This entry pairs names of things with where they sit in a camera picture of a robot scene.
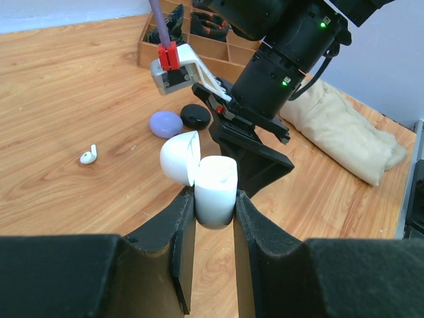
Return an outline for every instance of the wooden compartment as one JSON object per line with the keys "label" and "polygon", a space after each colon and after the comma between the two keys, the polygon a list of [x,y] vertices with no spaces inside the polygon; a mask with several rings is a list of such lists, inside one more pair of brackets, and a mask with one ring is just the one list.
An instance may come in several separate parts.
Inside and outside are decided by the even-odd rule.
{"label": "wooden compartment", "polygon": [[223,62],[229,61],[227,43],[191,34],[189,44],[199,57],[216,58]]}
{"label": "wooden compartment", "polygon": [[[241,38],[232,30],[228,33],[227,43],[190,34],[191,12],[202,12],[202,10],[193,8],[191,0],[178,0],[178,2],[160,0],[165,17],[180,3],[184,6],[184,21],[182,25],[184,41],[190,44],[203,63],[205,63],[215,76],[225,78],[234,83],[248,61],[252,58],[254,51],[259,47],[260,43]],[[155,27],[156,21],[151,13],[138,40],[137,64],[141,68],[150,69],[150,63],[158,58],[158,46],[143,41],[145,34]]]}
{"label": "wooden compartment", "polygon": [[247,48],[239,48],[238,46],[230,45],[230,62],[245,66],[249,63],[255,52],[255,50],[249,50]]}

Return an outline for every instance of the black cable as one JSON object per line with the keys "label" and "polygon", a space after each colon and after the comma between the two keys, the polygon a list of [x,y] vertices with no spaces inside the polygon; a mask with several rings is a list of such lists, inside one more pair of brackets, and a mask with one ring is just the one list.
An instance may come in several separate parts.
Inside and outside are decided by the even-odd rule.
{"label": "black cable", "polygon": [[294,101],[297,98],[300,97],[300,95],[302,95],[303,93],[305,93],[313,84],[316,83],[316,81],[321,77],[321,75],[323,75],[325,69],[327,68],[327,66],[330,64],[331,60],[333,59],[333,57],[326,57],[324,62],[322,63],[321,67],[319,68],[318,72],[313,76],[313,78],[308,82],[308,84],[306,84],[305,86],[303,86],[301,89],[298,89],[296,92],[294,92],[290,98],[289,101]]}

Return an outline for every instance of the purple rod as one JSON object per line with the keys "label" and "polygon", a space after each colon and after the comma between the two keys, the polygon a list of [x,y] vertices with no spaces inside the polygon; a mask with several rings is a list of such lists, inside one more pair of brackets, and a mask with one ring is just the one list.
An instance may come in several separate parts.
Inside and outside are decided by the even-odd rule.
{"label": "purple rod", "polygon": [[165,17],[162,12],[162,8],[160,7],[159,0],[148,0],[150,2],[150,6],[152,7],[154,19],[156,20],[156,24],[158,25],[160,42],[165,48],[168,48],[171,45],[170,34],[168,33],[168,27],[165,23]]}

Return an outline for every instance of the beige cushion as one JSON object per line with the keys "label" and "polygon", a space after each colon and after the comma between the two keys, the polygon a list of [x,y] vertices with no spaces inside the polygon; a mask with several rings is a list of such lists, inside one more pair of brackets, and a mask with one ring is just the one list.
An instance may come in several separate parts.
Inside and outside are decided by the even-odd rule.
{"label": "beige cushion", "polygon": [[394,135],[373,127],[343,95],[318,80],[280,115],[347,170],[378,186],[407,155]]}

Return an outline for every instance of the wooden floor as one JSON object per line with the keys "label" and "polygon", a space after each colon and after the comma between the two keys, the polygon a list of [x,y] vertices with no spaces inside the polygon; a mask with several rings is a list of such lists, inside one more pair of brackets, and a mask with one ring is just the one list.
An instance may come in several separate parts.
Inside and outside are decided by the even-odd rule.
{"label": "wooden floor", "polygon": [[[136,67],[146,17],[0,36],[0,235],[121,233],[165,208],[181,189],[160,170],[164,141],[152,136],[155,111],[198,102],[190,89],[160,96]],[[294,129],[283,146],[295,170],[253,202],[299,239],[394,236],[415,134],[377,112],[355,107],[396,135],[408,159],[370,187]],[[99,158],[81,166],[96,143]],[[207,131],[202,155],[218,154]],[[232,227],[197,227],[190,317],[237,317]]]}

